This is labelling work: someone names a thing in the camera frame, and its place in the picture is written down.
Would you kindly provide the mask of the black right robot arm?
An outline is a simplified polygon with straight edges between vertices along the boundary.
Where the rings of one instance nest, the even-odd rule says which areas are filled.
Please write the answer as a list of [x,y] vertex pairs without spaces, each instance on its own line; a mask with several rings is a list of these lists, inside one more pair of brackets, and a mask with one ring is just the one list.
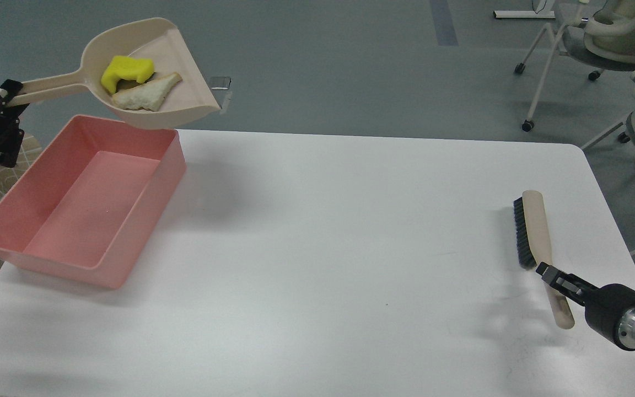
[[635,291],[618,283],[593,286],[588,281],[541,263],[536,273],[547,286],[585,308],[587,324],[622,350],[635,351]]

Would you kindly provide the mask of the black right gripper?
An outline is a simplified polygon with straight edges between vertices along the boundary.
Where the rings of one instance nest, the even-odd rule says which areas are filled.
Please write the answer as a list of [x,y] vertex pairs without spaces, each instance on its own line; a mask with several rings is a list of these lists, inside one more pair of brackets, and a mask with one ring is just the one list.
[[598,287],[581,277],[541,262],[536,273],[547,286],[585,307],[585,321],[622,350],[635,350],[635,290],[613,283]]

